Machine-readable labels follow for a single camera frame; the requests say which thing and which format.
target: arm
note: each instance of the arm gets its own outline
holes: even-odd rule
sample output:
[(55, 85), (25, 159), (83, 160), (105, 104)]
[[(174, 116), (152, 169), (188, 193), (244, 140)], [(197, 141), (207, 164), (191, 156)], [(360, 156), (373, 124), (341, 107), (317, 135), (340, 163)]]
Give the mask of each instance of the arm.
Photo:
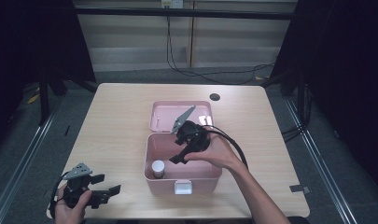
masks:
[(185, 160), (209, 161), (215, 166), (228, 169), (243, 193), (256, 223), (289, 223), (279, 207), (232, 151), (230, 144), (221, 136), (211, 134), (211, 146), (206, 151), (186, 155)]
[(64, 200), (60, 200), (63, 197), (63, 190), (66, 185), (58, 189), (58, 202), (55, 205), (55, 223), (56, 224), (79, 224), (86, 214), (87, 202), (91, 198), (91, 191), (85, 191), (78, 200), (78, 203), (74, 208), (70, 208), (66, 205)]

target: pink toolbox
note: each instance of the pink toolbox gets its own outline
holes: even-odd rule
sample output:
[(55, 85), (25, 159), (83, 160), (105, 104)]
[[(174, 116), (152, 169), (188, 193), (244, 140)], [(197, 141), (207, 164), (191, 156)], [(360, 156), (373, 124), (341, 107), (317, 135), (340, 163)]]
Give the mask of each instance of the pink toolbox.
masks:
[(211, 106), (206, 101), (158, 101), (153, 104), (147, 140), (145, 178), (153, 194), (206, 194), (215, 190), (222, 170), (207, 161), (174, 164), (169, 161), (186, 145), (175, 143), (171, 133), (176, 118), (195, 105), (188, 120), (213, 125)]

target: light wood tabletop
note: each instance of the light wood tabletop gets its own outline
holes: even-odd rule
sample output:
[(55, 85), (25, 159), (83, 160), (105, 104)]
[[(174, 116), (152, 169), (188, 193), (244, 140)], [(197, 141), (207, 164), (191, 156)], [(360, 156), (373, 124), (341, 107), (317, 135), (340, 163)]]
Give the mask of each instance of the light wood tabletop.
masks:
[[(217, 93), (220, 100), (210, 99)], [(249, 218), (232, 175), (223, 170), (213, 193), (153, 195), (144, 175), (151, 110), (157, 101), (206, 101), (215, 125), (243, 150), (249, 170), (287, 216), (308, 217), (299, 180), (265, 90), (261, 87), (170, 84), (102, 84), (81, 127), (64, 172), (84, 162), (105, 181), (90, 189), (121, 185), (119, 195), (86, 210), (88, 218)]]

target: person's left hand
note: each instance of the person's left hand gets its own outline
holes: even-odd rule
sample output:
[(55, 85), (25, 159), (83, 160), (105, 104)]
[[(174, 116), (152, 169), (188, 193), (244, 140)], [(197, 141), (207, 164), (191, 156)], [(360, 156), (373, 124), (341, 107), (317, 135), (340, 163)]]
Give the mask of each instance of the person's left hand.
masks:
[[(63, 185), (58, 189), (58, 200), (63, 197), (63, 190), (66, 185)], [(56, 224), (79, 224), (86, 214), (86, 205), (90, 200), (92, 192), (90, 190), (85, 191), (78, 200), (78, 203), (74, 208), (70, 208), (66, 205), (65, 200), (59, 200), (55, 205), (55, 223)]]

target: gray floor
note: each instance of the gray floor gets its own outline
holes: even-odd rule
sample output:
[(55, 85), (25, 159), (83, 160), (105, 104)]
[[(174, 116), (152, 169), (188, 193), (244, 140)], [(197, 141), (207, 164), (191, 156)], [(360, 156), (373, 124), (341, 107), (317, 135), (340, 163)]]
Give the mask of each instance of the gray floor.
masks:
[[(226, 69), (228, 68), (203, 68), (196, 69), (196, 71), (214, 72), (225, 71)], [(269, 67), (258, 71), (255, 74), (258, 80), (254, 78), (246, 85), (259, 84), (265, 80), (261, 78), (266, 78), (270, 74), (271, 69)], [(251, 74), (214, 75), (208, 77), (217, 79), (225, 84), (236, 84), (251, 78)], [(179, 75), (170, 69), (98, 73), (97, 79), (98, 83), (214, 84), (202, 77)], [(93, 93), (82, 90), (70, 83), (67, 83), (67, 85), (69, 91), (64, 97), (53, 97), (52, 102), (61, 100), (61, 105), (57, 108), (49, 131), (7, 210), (3, 223), (52, 223), (52, 220), (46, 217), (49, 191), (64, 168), (93, 98)], [(280, 94), (279, 86), (273, 85), (266, 91), (280, 130), (285, 131), (293, 127), (293, 119), (288, 113), (286, 101)], [(0, 193), (14, 173), (15, 167), (20, 163), (21, 157), (37, 129), (40, 112), (39, 102), (36, 101), (31, 105), (26, 104), (31, 94), (31, 91), (25, 93), (14, 120), (9, 124), (9, 132), (7, 132), (6, 138), (0, 144)], [(316, 106), (312, 110), (309, 130), (322, 153), (323, 159), (330, 168), (330, 172), (349, 202), (357, 223), (378, 223), (378, 188), (373, 184), (366, 172), (356, 164), (349, 153), (349, 148), (334, 136), (333, 129), (329, 125), (327, 118)], [(308, 220), (313, 224), (343, 223), (301, 137), (298, 136), (289, 141), (287, 150), (301, 184), (311, 191), (305, 195), (311, 210)], [(88, 223), (114, 222), (105, 220), (88, 221)], [(155, 221), (151, 220), (142, 222), (155, 223)], [(233, 223), (233, 220), (227, 220), (223, 223)]]

